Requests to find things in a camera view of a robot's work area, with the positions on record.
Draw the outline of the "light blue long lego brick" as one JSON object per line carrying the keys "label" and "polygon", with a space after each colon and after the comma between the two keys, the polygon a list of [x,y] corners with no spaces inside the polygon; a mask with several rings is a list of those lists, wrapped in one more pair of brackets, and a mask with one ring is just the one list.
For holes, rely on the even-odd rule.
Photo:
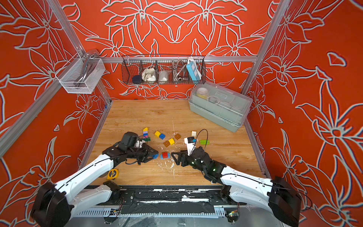
{"label": "light blue long lego brick", "polygon": [[169,159],[171,156],[170,156],[170,153],[168,152],[163,152],[161,155],[160,155],[160,159]]}

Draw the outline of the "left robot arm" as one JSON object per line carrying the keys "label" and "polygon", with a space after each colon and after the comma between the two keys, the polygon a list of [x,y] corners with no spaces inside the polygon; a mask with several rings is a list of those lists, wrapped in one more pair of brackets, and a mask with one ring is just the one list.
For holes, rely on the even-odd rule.
{"label": "left robot arm", "polygon": [[64,227],[75,215],[106,202],[120,189],[114,183],[103,184],[83,193],[91,182],[108,173],[127,159],[147,163],[159,152],[147,144],[140,147],[115,144],[108,147],[94,161],[56,183],[47,182],[40,187],[30,212],[41,227]]}

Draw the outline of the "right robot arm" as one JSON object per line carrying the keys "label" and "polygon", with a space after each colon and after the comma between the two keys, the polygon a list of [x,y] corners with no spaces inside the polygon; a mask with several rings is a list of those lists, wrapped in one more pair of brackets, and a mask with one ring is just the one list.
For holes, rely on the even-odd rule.
{"label": "right robot arm", "polygon": [[290,227],[299,225],[302,198],[285,179],[261,178],[237,171],[213,160],[202,147],[191,154],[186,150],[173,152],[171,157],[177,165],[191,166],[208,181],[221,184],[220,196],[225,201],[253,205],[271,212]]}

